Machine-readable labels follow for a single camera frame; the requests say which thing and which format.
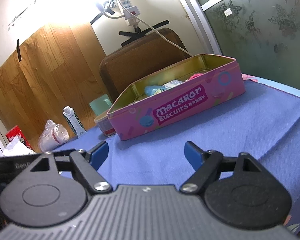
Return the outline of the white tissue packet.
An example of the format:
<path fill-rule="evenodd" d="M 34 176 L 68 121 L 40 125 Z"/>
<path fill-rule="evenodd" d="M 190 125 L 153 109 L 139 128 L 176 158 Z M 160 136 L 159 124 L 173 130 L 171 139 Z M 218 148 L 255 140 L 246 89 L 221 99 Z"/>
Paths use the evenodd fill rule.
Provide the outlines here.
<path fill-rule="evenodd" d="M 178 85 L 182 85 L 183 83 L 184 83 L 184 81 L 171 80 L 171 81 L 169 81 L 168 83 L 165 83 L 162 86 L 165 87 L 166 89 L 171 89 L 171 88 L 177 87 Z"/>

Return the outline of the red box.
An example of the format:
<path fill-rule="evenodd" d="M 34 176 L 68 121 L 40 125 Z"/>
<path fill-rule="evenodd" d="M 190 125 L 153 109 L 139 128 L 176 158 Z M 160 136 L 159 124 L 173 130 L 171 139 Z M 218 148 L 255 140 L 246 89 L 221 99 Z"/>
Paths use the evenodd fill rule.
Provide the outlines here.
<path fill-rule="evenodd" d="M 30 143 L 27 141 L 25 135 L 23 134 L 22 130 L 19 128 L 18 125 L 15 125 L 12 129 L 10 129 L 5 134 L 5 136 L 9 142 L 11 142 L 15 137 L 18 138 L 20 142 L 22 142 L 27 148 L 32 150 Z"/>

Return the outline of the clear plastic bag bundle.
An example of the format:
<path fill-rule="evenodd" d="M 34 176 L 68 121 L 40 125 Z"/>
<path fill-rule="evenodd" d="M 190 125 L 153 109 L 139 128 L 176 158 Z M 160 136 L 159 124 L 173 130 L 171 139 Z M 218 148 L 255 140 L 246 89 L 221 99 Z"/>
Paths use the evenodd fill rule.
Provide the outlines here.
<path fill-rule="evenodd" d="M 38 146 L 42 152 L 47 152 L 68 142 L 68 140 L 69 133 L 63 125 L 47 120 L 45 129 L 39 137 Z"/>

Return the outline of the green white drink carton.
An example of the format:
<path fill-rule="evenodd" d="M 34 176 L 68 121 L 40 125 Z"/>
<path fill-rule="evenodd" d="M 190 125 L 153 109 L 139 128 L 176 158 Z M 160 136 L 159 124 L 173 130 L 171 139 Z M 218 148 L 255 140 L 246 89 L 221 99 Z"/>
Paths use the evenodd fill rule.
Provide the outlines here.
<path fill-rule="evenodd" d="M 81 123 L 79 117 L 77 116 L 76 112 L 70 106 L 66 106 L 63 108 L 63 115 L 66 118 L 70 128 L 74 132 L 74 134 L 80 138 L 86 133 L 86 130 Z"/>

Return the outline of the green plastic mug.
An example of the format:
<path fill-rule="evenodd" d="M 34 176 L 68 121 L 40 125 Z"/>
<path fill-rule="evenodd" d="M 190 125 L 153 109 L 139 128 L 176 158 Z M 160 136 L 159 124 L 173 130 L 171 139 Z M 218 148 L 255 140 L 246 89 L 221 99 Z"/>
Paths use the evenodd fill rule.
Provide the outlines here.
<path fill-rule="evenodd" d="M 107 94 L 104 94 L 89 103 L 90 108 L 93 110 L 96 116 L 110 109 L 112 104 L 113 103 L 111 102 Z"/>

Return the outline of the blue tablecloth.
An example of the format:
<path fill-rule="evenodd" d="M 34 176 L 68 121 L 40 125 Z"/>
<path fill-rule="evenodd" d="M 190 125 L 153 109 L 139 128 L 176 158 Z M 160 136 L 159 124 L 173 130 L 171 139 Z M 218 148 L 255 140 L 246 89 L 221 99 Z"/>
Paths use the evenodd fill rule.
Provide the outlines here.
<path fill-rule="evenodd" d="M 193 168 L 184 145 L 226 156 L 250 153 L 290 192 L 287 227 L 300 231 L 300 90 L 259 77 L 245 93 L 211 109 L 127 141 L 107 138 L 109 155 L 99 172 L 111 185 L 180 186 Z"/>

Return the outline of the pink macaron biscuit tin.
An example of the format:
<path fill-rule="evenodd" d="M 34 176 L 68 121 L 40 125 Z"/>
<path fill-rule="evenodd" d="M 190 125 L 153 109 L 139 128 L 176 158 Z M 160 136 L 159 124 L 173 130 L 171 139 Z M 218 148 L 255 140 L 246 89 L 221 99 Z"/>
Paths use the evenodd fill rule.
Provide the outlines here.
<path fill-rule="evenodd" d="M 202 76 L 189 80 L 193 74 Z M 182 85 L 147 96 L 146 86 L 162 86 L 171 80 Z M 131 83 L 107 112 L 121 140 L 149 133 L 245 92 L 236 59 L 215 54 L 198 54 Z"/>

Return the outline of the pink yarn ball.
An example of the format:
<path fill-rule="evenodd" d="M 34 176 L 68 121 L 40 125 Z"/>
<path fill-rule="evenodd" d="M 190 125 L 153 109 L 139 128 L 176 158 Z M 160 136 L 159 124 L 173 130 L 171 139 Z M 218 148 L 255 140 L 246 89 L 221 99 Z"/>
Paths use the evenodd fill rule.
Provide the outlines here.
<path fill-rule="evenodd" d="M 202 76 L 203 75 L 203 73 L 196 73 L 196 74 L 193 74 L 191 77 L 189 77 L 189 80 L 193 80 L 193 79 L 195 79 L 195 78 L 197 78 L 197 77 L 200 77 L 200 76 Z"/>

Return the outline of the blue glasses case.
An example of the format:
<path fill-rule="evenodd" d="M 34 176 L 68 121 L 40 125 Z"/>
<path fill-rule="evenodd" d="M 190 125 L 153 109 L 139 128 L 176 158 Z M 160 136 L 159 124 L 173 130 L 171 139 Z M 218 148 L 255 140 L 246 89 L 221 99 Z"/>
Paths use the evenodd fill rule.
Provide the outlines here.
<path fill-rule="evenodd" d="M 161 93 L 163 91 L 167 90 L 164 86 L 158 86 L 158 85 L 152 85 L 152 86 L 146 86 L 144 88 L 145 94 L 147 96 L 153 96 L 155 94 Z"/>

